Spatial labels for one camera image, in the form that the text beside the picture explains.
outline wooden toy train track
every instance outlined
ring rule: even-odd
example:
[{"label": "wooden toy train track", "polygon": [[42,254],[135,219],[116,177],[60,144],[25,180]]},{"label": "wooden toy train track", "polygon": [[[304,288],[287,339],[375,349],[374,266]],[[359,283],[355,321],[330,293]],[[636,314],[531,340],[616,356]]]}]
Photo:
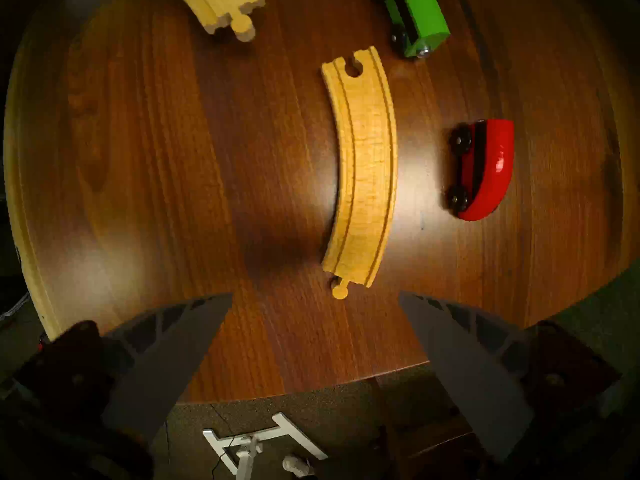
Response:
[{"label": "wooden toy train track", "polygon": [[333,297],[349,282],[370,287],[389,237],[398,182],[396,116],[387,76],[372,46],[354,53],[360,71],[350,76],[340,57],[322,65],[340,144],[338,207],[322,261],[338,279]]},{"label": "wooden toy train track", "polygon": [[248,14],[263,7],[264,0],[183,0],[209,33],[231,25],[235,36],[249,42],[255,37],[254,24]]}]

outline wire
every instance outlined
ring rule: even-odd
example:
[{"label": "wire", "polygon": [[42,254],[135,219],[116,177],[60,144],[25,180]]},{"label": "wire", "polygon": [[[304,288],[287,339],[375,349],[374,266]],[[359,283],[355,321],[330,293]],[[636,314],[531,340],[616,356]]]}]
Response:
[{"label": "wire", "polygon": [[231,438],[231,442],[229,442],[228,447],[225,449],[225,452],[222,454],[222,456],[220,456],[217,459],[216,465],[213,468],[211,468],[211,480],[216,480],[215,476],[213,476],[213,472],[216,471],[216,468],[218,467],[218,465],[222,461],[222,457],[226,455],[228,448],[233,445],[234,440],[236,439],[236,434],[234,434],[231,431],[231,427],[229,426],[229,422],[227,420],[225,420],[225,418],[220,413],[218,413],[218,410],[216,409],[216,407],[213,404],[209,404],[209,406],[211,406],[211,408],[216,412],[216,415],[218,415],[220,417],[220,419],[225,423],[226,427],[229,429],[229,435],[233,435],[233,437]]},{"label": "wire", "polygon": [[171,463],[171,442],[169,442],[169,424],[164,421],[164,435],[166,437],[166,457]]},{"label": "wire", "polygon": [[27,291],[27,293],[23,297],[18,299],[18,301],[16,301],[16,303],[11,308],[9,308],[7,311],[5,311],[3,313],[0,313],[0,321],[4,321],[7,318],[9,318],[10,316],[15,315],[17,313],[17,311],[20,308],[22,308],[27,301],[29,301],[30,298],[31,298],[31,295]]}]

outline white metal stand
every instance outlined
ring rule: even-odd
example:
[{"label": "white metal stand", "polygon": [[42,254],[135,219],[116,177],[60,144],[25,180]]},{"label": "white metal stand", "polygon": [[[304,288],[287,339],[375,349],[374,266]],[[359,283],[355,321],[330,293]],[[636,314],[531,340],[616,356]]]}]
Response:
[{"label": "white metal stand", "polygon": [[[222,462],[229,468],[229,471],[235,475],[236,480],[249,480],[251,478],[254,458],[257,453],[263,451],[263,447],[260,444],[261,442],[275,439],[276,437],[283,437],[284,435],[289,435],[317,459],[327,459],[328,456],[316,444],[311,442],[311,439],[303,434],[283,413],[277,413],[273,415],[271,419],[275,421],[278,425],[277,427],[245,433],[235,437],[218,438],[211,429],[203,430],[202,434],[211,447],[213,447],[213,450],[216,451],[216,454],[222,459]],[[225,450],[232,442],[234,446],[242,446],[237,452],[239,458],[237,465]]]}]

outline green toy train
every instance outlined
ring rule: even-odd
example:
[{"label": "green toy train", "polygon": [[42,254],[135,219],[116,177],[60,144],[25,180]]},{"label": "green toy train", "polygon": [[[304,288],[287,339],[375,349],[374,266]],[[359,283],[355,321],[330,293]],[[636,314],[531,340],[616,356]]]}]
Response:
[{"label": "green toy train", "polygon": [[449,27],[436,0],[375,0],[391,17],[393,49],[407,58],[423,58],[447,37]]}]

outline wood grain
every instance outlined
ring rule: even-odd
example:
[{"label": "wood grain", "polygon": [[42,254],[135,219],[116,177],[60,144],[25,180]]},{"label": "wood grain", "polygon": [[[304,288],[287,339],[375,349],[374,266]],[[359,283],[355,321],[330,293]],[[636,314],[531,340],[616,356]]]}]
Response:
[{"label": "wood grain", "polygon": [[[46,0],[34,16],[4,173],[49,335],[232,291],[184,399],[256,398],[423,362],[401,289],[524,327],[638,258],[637,2],[438,0],[451,37],[407,61],[371,0],[265,1],[252,43],[208,35],[181,0],[84,15],[82,0]],[[371,44],[395,108],[397,198],[375,283],[337,301],[321,261],[339,151],[319,65]],[[489,117],[514,121],[513,180],[464,222],[444,208],[446,139]]]},{"label": "wood grain", "polygon": [[347,297],[349,282],[370,287],[380,268],[396,203],[398,135],[389,84],[375,47],[322,65],[340,146],[338,202],[322,268],[339,277],[331,292]]}]

